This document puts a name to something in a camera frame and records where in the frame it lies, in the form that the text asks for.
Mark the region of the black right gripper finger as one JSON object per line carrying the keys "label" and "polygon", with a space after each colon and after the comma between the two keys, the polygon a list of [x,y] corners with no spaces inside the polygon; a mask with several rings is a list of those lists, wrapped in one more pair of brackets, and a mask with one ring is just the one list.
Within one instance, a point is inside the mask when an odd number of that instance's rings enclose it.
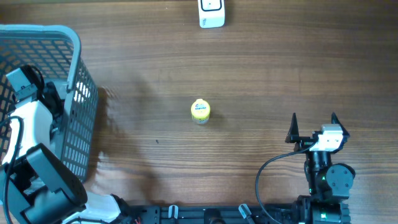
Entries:
{"label": "black right gripper finger", "polygon": [[296,143],[296,142],[299,142],[299,127],[298,127],[296,113],[293,113],[290,128],[285,138],[285,143]]}
{"label": "black right gripper finger", "polygon": [[344,136],[344,137],[350,137],[349,132],[345,129],[345,127],[344,127],[344,126],[342,125],[342,123],[339,121],[339,119],[338,119],[338,117],[337,117],[337,115],[336,115],[335,112],[332,112],[332,114],[331,114],[331,123],[332,123],[332,124],[339,124],[339,125],[340,125],[340,128],[342,129],[343,136]]}

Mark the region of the yellow lidded small jar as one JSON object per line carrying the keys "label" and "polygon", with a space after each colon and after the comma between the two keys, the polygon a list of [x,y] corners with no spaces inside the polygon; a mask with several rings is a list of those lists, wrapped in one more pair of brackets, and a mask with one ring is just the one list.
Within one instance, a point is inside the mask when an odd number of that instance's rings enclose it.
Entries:
{"label": "yellow lidded small jar", "polygon": [[197,124],[205,124],[210,118],[211,108],[207,101],[197,99],[191,106],[192,120]]}

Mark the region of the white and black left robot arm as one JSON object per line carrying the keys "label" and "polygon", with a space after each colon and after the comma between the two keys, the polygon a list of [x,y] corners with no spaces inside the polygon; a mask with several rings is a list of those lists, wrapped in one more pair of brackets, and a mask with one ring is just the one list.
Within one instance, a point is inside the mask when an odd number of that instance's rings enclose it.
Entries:
{"label": "white and black left robot arm", "polygon": [[79,178],[49,149],[52,113],[42,96],[46,87],[13,84],[19,99],[12,116],[9,161],[1,166],[1,201],[6,219],[19,223],[131,223],[135,215],[115,195],[87,193]]}

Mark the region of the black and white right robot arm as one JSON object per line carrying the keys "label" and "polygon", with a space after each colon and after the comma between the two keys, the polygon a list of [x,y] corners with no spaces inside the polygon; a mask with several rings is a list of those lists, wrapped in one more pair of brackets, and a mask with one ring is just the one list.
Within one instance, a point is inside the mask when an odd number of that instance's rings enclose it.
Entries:
{"label": "black and white right robot arm", "polygon": [[292,223],[351,222],[348,205],[349,191],[356,176],[355,170],[344,163],[332,163],[331,156],[342,150],[350,137],[337,115],[331,115],[331,123],[323,124],[312,136],[299,134],[297,117],[292,115],[286,143],[294,143],[295,152],[304,153],[304,173],[309,195],[298,196],[292,205]]}

